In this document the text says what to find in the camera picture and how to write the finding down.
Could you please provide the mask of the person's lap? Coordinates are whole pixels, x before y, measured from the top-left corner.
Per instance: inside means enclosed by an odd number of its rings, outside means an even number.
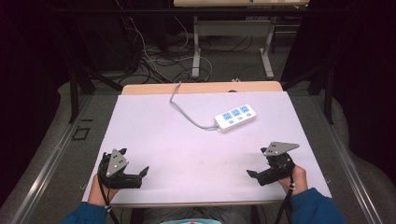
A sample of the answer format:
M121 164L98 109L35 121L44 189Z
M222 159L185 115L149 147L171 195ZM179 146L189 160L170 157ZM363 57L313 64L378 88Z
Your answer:
M207 206L134 209L130 224L251 224L249 206Z

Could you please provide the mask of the white metal desk frame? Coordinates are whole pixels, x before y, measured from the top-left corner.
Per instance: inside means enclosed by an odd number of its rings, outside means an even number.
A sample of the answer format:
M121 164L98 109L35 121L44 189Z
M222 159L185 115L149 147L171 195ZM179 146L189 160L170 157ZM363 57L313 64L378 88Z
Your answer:
M274 79L275 75L269 60L269 51L272 38L275 34L276 17L267 20L244 20L244 21L203 21L197 16L193 18L193 44L194 54L192 59L191 77L198 78L200 75L201 48L199 38L201 36L260 36L265 38L264 47L260 49L264 74L268 79Z

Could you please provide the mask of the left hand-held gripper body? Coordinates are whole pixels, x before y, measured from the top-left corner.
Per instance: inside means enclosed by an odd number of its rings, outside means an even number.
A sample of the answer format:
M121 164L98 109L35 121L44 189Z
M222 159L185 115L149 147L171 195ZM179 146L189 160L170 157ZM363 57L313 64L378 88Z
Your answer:
M117 149L104 153L98 166L98 179L108 189L139 189L142 177L124 173L129 162Z

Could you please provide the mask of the white power strip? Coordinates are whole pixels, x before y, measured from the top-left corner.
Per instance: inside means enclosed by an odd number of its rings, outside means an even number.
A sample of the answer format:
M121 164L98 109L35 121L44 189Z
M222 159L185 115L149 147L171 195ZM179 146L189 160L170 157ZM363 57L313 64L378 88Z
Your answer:
M256 111L250 105L240 105L215 116L217 131L220 133L228 132L253 121L256 116Z

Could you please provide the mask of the black floor hatch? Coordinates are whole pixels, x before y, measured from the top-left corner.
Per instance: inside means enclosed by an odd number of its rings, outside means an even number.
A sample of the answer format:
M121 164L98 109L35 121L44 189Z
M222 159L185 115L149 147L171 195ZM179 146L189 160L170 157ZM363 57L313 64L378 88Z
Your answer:
M76 130L72 134L72 141L84 141L90 132L90 128L88 127L80 127L78 126Z

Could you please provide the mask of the person's left hand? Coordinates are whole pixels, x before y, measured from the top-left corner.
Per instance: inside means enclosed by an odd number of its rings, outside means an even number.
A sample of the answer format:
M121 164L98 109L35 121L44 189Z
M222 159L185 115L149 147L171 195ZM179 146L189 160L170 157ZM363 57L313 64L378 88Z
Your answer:
M99 183L98 176L92 178L91 190L88 197L88 203L97 206L107 206L113 200L119 191L117 189L108 189Z

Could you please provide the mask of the black metal stand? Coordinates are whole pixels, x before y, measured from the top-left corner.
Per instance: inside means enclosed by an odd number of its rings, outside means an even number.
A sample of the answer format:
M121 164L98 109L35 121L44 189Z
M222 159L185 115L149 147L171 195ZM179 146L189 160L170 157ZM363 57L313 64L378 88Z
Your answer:
M305 74L302 74L291 81L282 84L284 91L294 87L298 83L307 78L314 80L308 87L310 95L318 95L321 90L324 90L323 113L326 120L333 125L332 120L332 96L333 96L333 82L334 82L334 66L333 65L319 65L310 69Z
M92 79L97 79L116 91L122 90L122 86L120 84L115 83L84 64L77 63L70 65L68 68L68 74L71 100L70 123L73 123L79 115L78 90L82 90L84 94L89 95L93 95L95 93L96 88L92 83Z

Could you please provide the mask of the beige desk top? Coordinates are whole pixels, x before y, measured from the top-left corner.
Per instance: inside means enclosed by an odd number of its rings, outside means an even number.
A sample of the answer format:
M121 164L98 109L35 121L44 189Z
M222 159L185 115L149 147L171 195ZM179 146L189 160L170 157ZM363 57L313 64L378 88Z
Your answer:
M310 0L174 0L175 7L275 7L303 6Z

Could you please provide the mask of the person's right hand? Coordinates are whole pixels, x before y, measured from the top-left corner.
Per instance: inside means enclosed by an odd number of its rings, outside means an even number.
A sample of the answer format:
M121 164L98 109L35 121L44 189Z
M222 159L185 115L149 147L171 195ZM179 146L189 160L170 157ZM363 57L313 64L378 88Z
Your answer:
M290 184L294 184L294 189L291 195L300 194L308 190L308 184L306 180L306 170L298 165L293 169L292 176L280 179L278 183L281 185L283 190L288 193L290 190Z

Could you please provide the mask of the aluminium floor rail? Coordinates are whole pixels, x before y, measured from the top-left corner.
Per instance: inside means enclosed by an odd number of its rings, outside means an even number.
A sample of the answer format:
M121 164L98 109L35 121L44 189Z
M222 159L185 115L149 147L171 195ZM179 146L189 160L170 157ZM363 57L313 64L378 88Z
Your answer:
M93 113L96 98L81 100L80 114L70 123L61 103L44 141L10 198L15 213L5 224L59 224L80 204L99 150L100 125ZM84 141L72 141L76 128L88 127Z
M330 124L329 119L324 114L324 104L321 102L321 98L319 96L312 96L311 100L318 111L324 126L331 136L332 142L335 145L337 158L368 224L383 224L383 220L378 214L378 211L368 194L367 188L364 186L363 181L359 176L357 166L352 160L341 136L337 132L336 126L334 124Z

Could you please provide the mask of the white table mat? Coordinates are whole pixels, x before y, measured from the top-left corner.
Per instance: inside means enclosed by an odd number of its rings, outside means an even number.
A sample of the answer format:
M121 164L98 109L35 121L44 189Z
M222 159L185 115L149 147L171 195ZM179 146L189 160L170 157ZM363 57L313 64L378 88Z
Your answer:
M215 116L240 105L256 118L218 132ZM267 169L261 148L271 142L299 144L293 161L307 171L309 186L330 193L284 91L121 95L100 151L127 148L128 174L149 167L141 188L119 191L115 206L254 204L285 196L277 183L261 186L247 173Z

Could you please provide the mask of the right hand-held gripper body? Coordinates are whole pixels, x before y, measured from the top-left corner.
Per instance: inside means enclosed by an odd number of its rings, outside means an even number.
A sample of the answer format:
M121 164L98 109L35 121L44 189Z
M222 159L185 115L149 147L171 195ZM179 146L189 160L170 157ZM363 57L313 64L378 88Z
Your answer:
M269 168L258 174L259 184L265 186L290 176L295 164L288 152L299 146L293 143L271 142L264 156Z

